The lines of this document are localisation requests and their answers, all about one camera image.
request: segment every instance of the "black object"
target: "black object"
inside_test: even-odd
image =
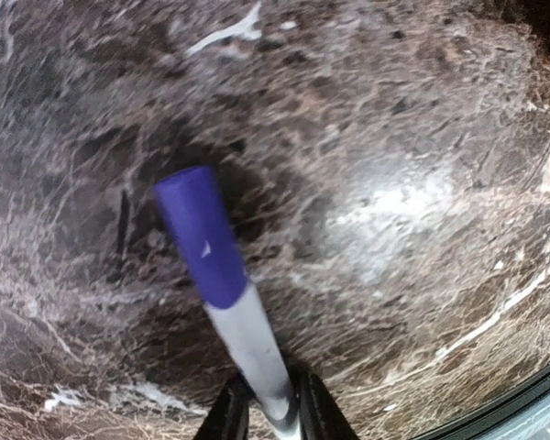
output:
[[[302,440],[358,440],[316,374],[303,371],[295,385],[300,400]],[[251,398],[252,392],[243,378],[239,375],[232,378],[222,388],[193,440],[247,440]]]

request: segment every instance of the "dark curved edge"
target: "dark curved edge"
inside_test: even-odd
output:
[[[503,424],[550,392],[550,365],[474,412],[413,440],[467,440]]]

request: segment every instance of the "brown marble surface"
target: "brown marble surface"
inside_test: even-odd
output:
[[[255,5],[0,1],[0,440],[193,436],[233,366],[151,185],[196,164],[363,439],[550,361],[550,62],[515,3],[274,0],[196,45]]]

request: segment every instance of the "marker body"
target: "marker body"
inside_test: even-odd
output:
[[[167,228],[187,260],[205,309],[279,439],[301,440],[292,384],[207,167],[155,186]]]

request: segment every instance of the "purple marker cap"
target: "purple marker cap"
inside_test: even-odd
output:
[[[157,183],[155,193],[202,298],[219,309],[230,308],[248,280],[212,169],[180,171]]]

